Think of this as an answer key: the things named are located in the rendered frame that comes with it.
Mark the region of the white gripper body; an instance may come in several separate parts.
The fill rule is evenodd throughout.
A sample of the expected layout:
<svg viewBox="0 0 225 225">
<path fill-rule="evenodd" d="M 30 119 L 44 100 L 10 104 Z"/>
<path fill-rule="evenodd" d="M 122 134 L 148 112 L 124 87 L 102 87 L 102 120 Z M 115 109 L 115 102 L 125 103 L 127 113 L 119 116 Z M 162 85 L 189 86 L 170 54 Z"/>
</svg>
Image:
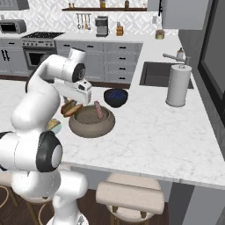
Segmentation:
<svg viewBox="0 0 225 225">
<path fill-rule="evenodd" d="M 76 102 L 88 105 L 91 102 L 91 83 L 86 79 L 82 79 L 75 83 L 54 80 L 54 87 L 65 98 L 71 98 Z"/>
</svg>

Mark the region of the tan bun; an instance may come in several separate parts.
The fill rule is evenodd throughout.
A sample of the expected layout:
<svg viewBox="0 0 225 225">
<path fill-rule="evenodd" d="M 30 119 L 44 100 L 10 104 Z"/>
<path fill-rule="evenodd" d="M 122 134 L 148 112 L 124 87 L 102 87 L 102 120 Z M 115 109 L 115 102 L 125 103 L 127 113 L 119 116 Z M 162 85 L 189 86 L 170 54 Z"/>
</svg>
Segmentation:
<svg viewBox="0 0 225 225">
<path fill-rule="evenodd" d="M 83 104 L 78 104 L 75 100 L 70 100 L 62 106 L 61 114 L 64 117 L 70 117 L 82 107 L 83 107 Z"/>
</svg>

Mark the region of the brown sausage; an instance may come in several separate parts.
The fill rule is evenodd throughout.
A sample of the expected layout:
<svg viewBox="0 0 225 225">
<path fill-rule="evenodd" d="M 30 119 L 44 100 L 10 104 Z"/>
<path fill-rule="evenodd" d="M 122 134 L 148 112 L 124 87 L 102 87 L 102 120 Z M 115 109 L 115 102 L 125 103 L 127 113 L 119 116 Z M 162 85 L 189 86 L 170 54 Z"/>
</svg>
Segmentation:
<svg viewBox="0 0 225 225">
<path fill-rule="evenodd" d="M 102 112 L 100 103 L 98 101 L 94 101 L 95 109 L 97 111 L 98 117 L 102 120 L 104 118 L 104 114 Z"/>
</svg>

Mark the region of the brown bowl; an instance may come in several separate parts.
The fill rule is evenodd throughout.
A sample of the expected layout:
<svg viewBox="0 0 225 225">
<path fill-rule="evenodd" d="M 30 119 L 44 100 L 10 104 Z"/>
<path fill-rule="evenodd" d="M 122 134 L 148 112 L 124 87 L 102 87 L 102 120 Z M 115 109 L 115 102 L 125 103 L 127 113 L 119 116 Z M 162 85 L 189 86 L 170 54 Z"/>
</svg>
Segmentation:
<svg viewBox="0 0 225 225">
<path fill-rule="evenodd" d="M 103 118 L 98 117 L 97 110 L 94 105 L 87 105 L 78 110 L 69 118 L 70 130 L 83 138 L 98 138 L 112 131 L 115 125 L 115 117 L 113 113 L 101 107 Z"/>
</svg>

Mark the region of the dark blue bowl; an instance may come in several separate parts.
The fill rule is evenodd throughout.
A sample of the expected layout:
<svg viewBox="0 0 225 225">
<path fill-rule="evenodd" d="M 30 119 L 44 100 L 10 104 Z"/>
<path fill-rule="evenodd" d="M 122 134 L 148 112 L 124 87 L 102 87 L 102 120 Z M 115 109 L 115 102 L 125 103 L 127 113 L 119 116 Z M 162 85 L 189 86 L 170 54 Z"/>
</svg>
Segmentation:
<svg viewBox="0 0 225 225">
<path fill-rule="evenodd" d="M 111 88 L 104 92 L 104 101 L 113 108 L 123 106 L 128 99 L 128 92 L 123 89 Z"/>
</svg>

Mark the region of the grey stove with oven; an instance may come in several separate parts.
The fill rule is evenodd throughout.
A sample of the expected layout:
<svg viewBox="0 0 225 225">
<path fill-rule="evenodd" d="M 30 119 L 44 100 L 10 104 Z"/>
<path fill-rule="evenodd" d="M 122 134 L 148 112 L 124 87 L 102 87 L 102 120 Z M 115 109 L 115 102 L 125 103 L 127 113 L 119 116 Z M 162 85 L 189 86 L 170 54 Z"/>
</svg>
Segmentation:
<svg viewBox="0 0 225 225">
<path fill-rule="evenodd" d="M 56 32 L 34 32 L 21 38 L 27 67 L 36 69 L 45 54 L 55 54 L 54 38 L 62 35 Z"/>
</svg>

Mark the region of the grey coffee machine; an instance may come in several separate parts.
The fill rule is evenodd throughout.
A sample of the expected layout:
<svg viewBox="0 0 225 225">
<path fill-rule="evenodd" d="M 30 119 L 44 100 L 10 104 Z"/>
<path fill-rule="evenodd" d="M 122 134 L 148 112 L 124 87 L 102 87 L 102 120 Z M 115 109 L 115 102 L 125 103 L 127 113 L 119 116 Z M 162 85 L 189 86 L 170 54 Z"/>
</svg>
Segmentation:
<svg viewBox="0 0 225 225">
<path fill-rule="evenodd" d="M 96 36 L 97 37 L 106 37 L 109 33 L 108 28 L 108 17 L 107 16 L 97 16 L 95 18 L 95 26 L 97 28 L 96 30 Z"/>
</svg>

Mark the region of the brown knife block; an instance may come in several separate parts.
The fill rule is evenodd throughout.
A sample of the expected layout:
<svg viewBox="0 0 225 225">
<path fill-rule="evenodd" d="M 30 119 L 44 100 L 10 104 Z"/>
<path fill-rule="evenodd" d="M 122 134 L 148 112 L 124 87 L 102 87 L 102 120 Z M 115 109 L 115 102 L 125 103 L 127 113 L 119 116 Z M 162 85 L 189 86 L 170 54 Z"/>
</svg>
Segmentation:
<svg viewBox="0 0 225 225">
<path fill-rule="evenodd" d="M 123 34 L 124 34 L 123 26 L 120 24 L 120 22 L 118 22 L 116 26 L 116 35 L 122 36 Z"/>
</svg>

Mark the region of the small potted plant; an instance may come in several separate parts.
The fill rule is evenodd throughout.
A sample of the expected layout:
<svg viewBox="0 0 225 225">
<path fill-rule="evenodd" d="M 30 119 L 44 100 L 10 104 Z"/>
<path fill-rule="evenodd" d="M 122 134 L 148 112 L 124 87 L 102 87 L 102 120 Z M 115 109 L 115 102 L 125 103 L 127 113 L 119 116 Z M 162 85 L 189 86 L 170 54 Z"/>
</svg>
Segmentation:
<svg viewBox="0 0 225 225">
<path fill-rule="evenodd" d="M 165 35 L 165 31 L 163 29 L 156 30 L 155 38 L 157 40 L 163 40 L 164 39 L 164 35 Z"/>
</svg>

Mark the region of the grey tap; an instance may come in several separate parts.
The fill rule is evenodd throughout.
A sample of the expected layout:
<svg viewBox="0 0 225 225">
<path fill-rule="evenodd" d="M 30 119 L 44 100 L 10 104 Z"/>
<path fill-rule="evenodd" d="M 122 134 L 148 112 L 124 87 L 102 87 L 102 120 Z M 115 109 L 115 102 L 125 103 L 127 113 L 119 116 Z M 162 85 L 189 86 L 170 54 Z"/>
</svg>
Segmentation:
<svg viewBox="0 0 225 225">
<path fill-rule="evenodd" d="M 191 60 L 190 56 L 186 56 L 186 58 L 183 59 L 183 58 L 176 57 L 176 56 L 173 56 L 173 55 L 170 55 L 170 54 L 163 54 L 163 57 L 170 58 L 170 59 L 176 60 L 178 62 L 183 62 L 185 65 L 189 65 L 190 60 Z"/>
</svg>

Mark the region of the grey range hood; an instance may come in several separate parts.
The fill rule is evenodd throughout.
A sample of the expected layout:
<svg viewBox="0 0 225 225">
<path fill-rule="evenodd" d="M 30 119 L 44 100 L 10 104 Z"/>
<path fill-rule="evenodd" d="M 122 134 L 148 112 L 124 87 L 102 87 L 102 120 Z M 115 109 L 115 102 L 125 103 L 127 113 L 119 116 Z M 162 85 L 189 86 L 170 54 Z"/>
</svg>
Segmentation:
<svg viewBox="0 0 225 225">
<path fill-rule="evenodd" d="M 22 11 L 28 9 L 28 0 L 0 0 L 0 11 Z"/>
</svg>

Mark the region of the dark window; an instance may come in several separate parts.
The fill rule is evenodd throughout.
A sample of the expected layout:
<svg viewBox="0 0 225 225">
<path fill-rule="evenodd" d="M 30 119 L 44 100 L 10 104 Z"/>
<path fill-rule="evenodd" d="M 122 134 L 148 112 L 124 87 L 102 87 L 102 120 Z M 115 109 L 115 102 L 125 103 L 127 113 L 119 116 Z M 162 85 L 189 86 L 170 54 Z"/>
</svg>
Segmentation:
<svg viewBox="0 0 225 225">
<path fill-rule="evenodd" d="M 198 65 L 201 78 L 225 120 L 225 0 L 213 0 Z"/>
</svg>

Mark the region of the hanging kitchen utensils rail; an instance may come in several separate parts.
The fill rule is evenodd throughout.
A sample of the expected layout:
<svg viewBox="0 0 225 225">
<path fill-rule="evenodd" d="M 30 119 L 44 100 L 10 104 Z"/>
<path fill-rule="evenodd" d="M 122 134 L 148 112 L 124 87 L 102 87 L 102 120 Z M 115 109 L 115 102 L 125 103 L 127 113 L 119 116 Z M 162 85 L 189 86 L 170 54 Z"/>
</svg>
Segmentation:
<svg viewBox="0 0 225 225">
<path fill-rule="evenodd" d="M 77 13 L 77 28 L 82 30 L 91 29 L 91 15 L 90 13 Z"/>
</svg>

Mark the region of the dark wooden wall shelf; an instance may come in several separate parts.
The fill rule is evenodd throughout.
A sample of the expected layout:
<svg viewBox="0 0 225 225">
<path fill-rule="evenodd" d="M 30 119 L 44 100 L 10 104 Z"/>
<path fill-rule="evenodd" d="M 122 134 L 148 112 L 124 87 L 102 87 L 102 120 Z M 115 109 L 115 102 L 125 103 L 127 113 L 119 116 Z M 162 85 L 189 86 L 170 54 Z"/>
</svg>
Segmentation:
<svg viewBox="0 0 225 225">
<path fill-rule="evenodd" d="M 147 8 L 65 8 L 62 11 L 147 11 Z"/>
</svg>

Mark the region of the grey wall cupboard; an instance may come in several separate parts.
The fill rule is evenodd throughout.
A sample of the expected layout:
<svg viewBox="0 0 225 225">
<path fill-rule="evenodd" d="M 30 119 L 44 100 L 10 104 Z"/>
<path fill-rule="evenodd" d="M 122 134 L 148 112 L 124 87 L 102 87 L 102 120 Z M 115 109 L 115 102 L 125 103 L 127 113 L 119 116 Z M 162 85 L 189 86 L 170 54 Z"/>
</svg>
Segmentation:
<svg viewBox="0 0 225 225">
<path fill-rule="evenodd" d="M 148 0 L 147 11 L 157 11 L 163 29 L 201 30 L 209 0 Z"/>
</svg>

